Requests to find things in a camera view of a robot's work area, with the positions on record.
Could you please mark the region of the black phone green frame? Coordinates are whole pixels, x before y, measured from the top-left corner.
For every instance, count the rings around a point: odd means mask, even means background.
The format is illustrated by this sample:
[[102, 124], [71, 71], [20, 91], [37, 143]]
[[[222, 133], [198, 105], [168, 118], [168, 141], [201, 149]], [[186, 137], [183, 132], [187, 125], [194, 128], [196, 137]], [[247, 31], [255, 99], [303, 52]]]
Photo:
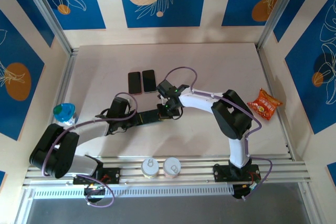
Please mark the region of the black phone green frame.
[[156, 123], [160, 121], [157, 109], [144, 111], [142, 113], [143, 113], [143, 119], [142, 119], [143, 125]]

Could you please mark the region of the orange snack bag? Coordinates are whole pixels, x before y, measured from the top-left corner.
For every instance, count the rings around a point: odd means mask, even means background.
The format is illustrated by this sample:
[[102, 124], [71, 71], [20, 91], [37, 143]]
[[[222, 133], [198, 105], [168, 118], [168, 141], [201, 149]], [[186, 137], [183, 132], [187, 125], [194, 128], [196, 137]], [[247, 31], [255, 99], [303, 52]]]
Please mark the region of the orange snack bag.
[[269, 121], [277, 107], [282, 106], [283, 103], [269, 95], [264, 89], [260, 89], [258, 97], [253, 102], [248, 102], [247, 105], [263, 119]]

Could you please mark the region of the cream pull-tab can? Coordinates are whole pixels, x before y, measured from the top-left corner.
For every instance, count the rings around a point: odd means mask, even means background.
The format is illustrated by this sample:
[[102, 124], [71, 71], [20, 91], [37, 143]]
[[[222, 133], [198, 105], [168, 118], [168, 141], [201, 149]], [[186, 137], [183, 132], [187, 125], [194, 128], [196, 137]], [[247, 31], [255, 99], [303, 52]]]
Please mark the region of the cream pull-tab can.
[[155, 158], [146, 158], [141, 164], [141, 171], [144, 177], [154, 178], [160, 170], [159, 164]]

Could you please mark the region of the right white can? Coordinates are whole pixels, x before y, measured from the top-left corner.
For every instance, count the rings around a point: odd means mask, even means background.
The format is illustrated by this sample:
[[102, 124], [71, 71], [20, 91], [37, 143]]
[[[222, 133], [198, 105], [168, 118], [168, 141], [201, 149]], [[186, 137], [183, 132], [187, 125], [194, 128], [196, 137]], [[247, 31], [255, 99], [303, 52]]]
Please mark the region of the right white can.
[[163, 172], [167, 178], [175, 178], [181, 171], [181, 163], [175, 157], [167, 158], [163, 163]]

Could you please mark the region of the aluminium side rail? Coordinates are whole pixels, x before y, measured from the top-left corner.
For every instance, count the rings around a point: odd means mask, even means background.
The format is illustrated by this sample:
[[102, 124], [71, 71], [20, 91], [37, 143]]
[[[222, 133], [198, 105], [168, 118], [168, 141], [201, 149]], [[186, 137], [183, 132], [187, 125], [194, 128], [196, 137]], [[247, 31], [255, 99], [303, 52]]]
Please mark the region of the aluminium side rail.
[[[51, 92], [51, 85], [58, 84], [58, 90], [55, 95], [54, 102], [49, 109], [49, 119], [39, 124], [39, 139], [36, 142], [36, 146], [33, 152], [30, 155], [29, 162], [36, 166], [42, 166], [44, 161], [46, 162], [56, 162], [61, 161], [62, 157], [70, 157], [73, 158], [75, 146], [72, 146], [70, 149], [69, 141], [67, 139], [68, 131], [78, 127], [79, 125], [76, 123], [74, 125], [68, 126], [63, 123], [59, 123], [56, 121], [53, 115], [53, 109], [55, 106], [61, 103], [72, 103], [74, 102], [66, 102], [65, 96], [68, 90], [69, 82], [71, 79], [72, 71], [75, 64], [76, 55], [78, 54], [78, 50], [75, 49], [72, 52], [72, 55], [68, 57], [68, 61], [63, 66], [63, 73], [60, 78], [56, 79], [55, 75], [52, 75], [52, 82], [44, 88], [44, 96], [46, 97], [48, 93]], [[79, 105], [76, 105], [76, 113], [79, 112]]]
[[[272, 95], [274, 97], [275, 94], [274, 94], [274, 88], [272, 86], [272, 74], [271, 74], [270, 69], [269, 69], [269, 64], [268, 64], [264, 54], [260, 51], [260, 49], [256, 48], [256, 51], [257, 51], [257, 54], [258, 54], [258, 58], [259, 58], [262, 70], [263, 70], [265, 78], [266, 78], [266, 82], [267, 82], [267, 86], [268, 86], [270, 95]], [[290, 154], [291, 160], [295, 161], [296, 160], [295, 154], [293, 154], [291, 144], [290, 144], [289, 135], [288, 135], [288, 132], [286, 130], [284, 121], [283, 121], [283, 119], [280, 115], [279, 108], [276, 109], [275, 114], [276, 114], [277, 119], [280, 122], [281, 129], [282, 129], [282, 134], [283, 134], [284, 139], [286, 141], [286, 148], [288, 149], [288, 153]]]

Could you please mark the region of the aluminium corner post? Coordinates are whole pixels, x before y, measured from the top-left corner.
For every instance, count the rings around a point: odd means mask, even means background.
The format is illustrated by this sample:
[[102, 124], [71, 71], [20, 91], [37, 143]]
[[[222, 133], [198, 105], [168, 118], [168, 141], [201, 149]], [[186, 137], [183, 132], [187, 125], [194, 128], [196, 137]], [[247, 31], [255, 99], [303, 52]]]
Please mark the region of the aluminium corner post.
[[60, 45], [62, 46], [63, 50], [68, 54], [72, 55], [73, 48], [68, 41], [63, 29], [55, 16], [52, 8], [50, 7], [47, 0], [33, 0], [37, 8], [39, 9], [40, 13], [42, 14], [43, 18], [47, 22], [48, 26], [58, 39]]
[[277, 0], [264, 29], [260, 35], [258, 42], [256, 43], [257, 52], [265, 45], [267, 39], [273, 32], [276, 24], [278, 23], [280, 17], [282, 16], [284, 10], [286, 9], [290, 0]]

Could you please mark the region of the black phone pink edge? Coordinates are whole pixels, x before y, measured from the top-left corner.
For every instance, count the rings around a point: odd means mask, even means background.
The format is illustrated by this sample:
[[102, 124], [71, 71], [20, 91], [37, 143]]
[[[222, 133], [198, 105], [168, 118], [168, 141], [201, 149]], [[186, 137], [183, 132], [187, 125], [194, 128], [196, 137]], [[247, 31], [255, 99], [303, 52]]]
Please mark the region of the black phone pink edge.
[[128, 91], [130, 94], [141, 94], [142, 93], [142, 83], [140, 72], [129, 72], [128, 73]]

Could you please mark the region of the aluminium rail base frame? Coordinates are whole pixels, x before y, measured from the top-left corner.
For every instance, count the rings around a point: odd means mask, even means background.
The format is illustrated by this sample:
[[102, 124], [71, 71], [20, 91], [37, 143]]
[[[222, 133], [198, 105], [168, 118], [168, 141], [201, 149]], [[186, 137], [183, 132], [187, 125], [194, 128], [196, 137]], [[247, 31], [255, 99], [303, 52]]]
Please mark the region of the aluminium rail base frame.
[[[266, 183], [310, 182], [311, 178], [303, 161], [293, 161], [289, 155], [263, 156], [272, 161], [271, 173]], [[160, 165], [159, 174], [154, 178], [145, 178], [141, 172], [144, 156], [99, 157], [104, 167], [120, 168], [120, 185], [127, 186], [175, 186], [214, 184], [213, 166], [227, 165], [227, 156], [180, 156], [181, 172], [176, 178], [167, 178], [162, 169], [165, 156], [156, 157]], [[23, 182], [23, 188], [72, 186], [72, 177], [60, 179], [44, 178], [38, 168], [30, 166]]]

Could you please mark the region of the blue bottle green cap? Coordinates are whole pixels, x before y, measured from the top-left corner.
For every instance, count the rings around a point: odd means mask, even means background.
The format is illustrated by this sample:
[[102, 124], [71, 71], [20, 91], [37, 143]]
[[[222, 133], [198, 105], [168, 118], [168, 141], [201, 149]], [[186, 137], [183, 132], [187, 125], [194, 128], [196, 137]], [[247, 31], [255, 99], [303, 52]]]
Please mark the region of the blue bottle green cap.
[[54, 107], [53, 115], [59, 123], [71, 126], [77, 123], [76, 106], [72, 103], [61, 103]]

